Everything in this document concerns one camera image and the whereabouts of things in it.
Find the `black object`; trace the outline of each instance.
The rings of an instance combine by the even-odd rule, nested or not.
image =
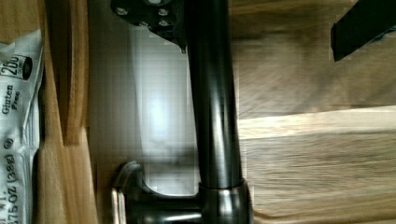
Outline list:
[[[147,26],[160,37],[180,46],[185,52],[187,39],[184,30],[184,0],[112,0],[111,9],[133,25]]]
[[[184,16],[177,17],[176,23],[186,32],[173,35],[184,36],[188,44],[201,176],[199,192],[190,197],[161,195],[144,183],[140,165],[128,162],[121,167],[112,191],[115,223],[253,223],[248,184],[241,169],[227,0],[174,0],[162,7],[174,7],[176,2],[184,5],[183,12],[177,12]],[[139,11],[136,16],[126,3],[129,1],[113,0],[111,6],[133,24],[145,18],[150,31],[158,32],[152,25],[157,20],[152,13],[158,7],[142,7],[146,11]]]
[[[396,1],[360,0],[332,27],[332,52],[340,61],[365,44],[394,31]]]

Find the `plastic bag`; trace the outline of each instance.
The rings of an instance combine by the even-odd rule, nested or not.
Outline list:
[[[39,147],[40,31],[0,44],[0,224],[32,219],[32,168]]]

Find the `wooden cutting board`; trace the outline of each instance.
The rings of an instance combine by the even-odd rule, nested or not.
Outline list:
[[[86,134],[88,18],[84,1],[0,2],[0,42],[41,29],[43,139],[34,223],[97,223]]]

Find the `screw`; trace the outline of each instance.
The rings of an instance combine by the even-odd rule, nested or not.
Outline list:
[[[149,24],[146,21],[141,21],[139,23],[140,26],[149,26]]]
[[[160,8],[160,9],[158,10],[158,15],[160,15],[160,16],[167,16],[168,13],[169,13],[169,11],[166,10],[165,8]]]
[[[161,26],[168,26],[168,25],[170,25],[169,22],[166,21],[166,20],[160,20],[160,21],[158,22],[158,24],[160,24]]]
[[[122,8],[122,7],[117,7],[117,8],[116,8],[116,12],[117,12],[117,14],[120,15],[120,16],[125,16],[125,15],[128,14],[128,10],[125,9],[125,8]]]

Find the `wood grain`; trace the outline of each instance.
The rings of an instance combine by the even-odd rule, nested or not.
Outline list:
[[[240,120],[257,223],[396,218],[395,111]]]
[[[395,105],[395,35],[340,63],[330,30],[356,1],[233,1],[239,118]]]

